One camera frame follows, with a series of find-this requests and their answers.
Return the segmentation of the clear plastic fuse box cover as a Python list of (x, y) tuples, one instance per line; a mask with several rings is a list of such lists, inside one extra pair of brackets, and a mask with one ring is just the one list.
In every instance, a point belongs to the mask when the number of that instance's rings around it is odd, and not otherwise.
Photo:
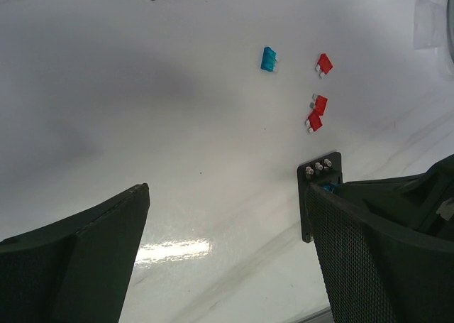
[(414, 50), (441, 47), (445, 37), (445, 8), (432, 0), (415, 0)]

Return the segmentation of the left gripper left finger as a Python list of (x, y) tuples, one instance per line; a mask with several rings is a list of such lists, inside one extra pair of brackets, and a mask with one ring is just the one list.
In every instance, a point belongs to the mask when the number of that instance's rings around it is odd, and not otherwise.
[(150, 207), (147, 184), (1, 242), (2, 322), (118, 322)]

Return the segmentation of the blue fuse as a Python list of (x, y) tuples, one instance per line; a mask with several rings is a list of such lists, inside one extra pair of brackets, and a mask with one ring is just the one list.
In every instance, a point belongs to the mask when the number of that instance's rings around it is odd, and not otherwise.
[(277, 54), (269, 46), (265, 46), (262, 52), (262, 60), (260, 63), (260, 69), (266, 72), (276, 72), (277, 71)]
[(327, 192), (334, 193), (339, 185), (339, 183), (326, 183), (322, 184), (321, 187)]

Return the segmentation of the red fuse lower left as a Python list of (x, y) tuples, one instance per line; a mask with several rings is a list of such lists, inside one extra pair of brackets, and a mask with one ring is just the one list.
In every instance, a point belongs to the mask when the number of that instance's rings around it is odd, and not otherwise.
[(305, 126), (309, 133), (319, 130), (323, 126), (320, 115), (316, 111), (312, 111), (305, 121)]

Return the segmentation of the red fuse middle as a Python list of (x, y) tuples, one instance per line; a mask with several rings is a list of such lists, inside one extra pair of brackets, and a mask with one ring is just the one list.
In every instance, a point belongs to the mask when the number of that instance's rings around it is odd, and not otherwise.
[(319, 115), (323, 116), (326, 110), (328, 99), (320, 94), (312, 95), (311, 108)]

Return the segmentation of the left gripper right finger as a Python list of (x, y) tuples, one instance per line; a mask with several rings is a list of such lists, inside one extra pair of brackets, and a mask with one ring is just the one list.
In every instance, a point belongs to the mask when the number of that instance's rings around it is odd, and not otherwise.
[(335, 322), (453, 321), (453, 242), (318, 185), (308, 187), (305, 204)]

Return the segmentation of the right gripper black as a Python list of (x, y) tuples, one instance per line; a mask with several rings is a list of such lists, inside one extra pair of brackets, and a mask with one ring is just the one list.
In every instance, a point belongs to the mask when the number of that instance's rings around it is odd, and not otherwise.
[(420, 175), (346, 182), (335, 195), (408, 229), (453, 239), (453, 156)]

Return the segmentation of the red fuse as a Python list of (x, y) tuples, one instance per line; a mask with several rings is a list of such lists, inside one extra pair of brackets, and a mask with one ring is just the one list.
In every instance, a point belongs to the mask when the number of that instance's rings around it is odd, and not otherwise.
[(323, 116), (326, 110), (328, 99), (320, 94), (312, 95), (311, 108), (319, 115)]
[(319, 77), (324, 78), (332, 69), (333, 64), (327, 54), (321, 53), (315, 66), (315, 71), (318, 73)]
[(309, 133), (319, 130), (323, 126), (320, 115), (316, 111), (312, 111), (305, 121), (305, 126)]

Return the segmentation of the red fuse upper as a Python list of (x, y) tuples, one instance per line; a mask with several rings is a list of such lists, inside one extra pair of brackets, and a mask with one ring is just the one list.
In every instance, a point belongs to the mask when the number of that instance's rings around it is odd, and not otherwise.
[(327, 54), (321, 53), (315, 66), (315, 71), (318, 73), (319, 77), (324, 78), (332, 69), (333, 64)]

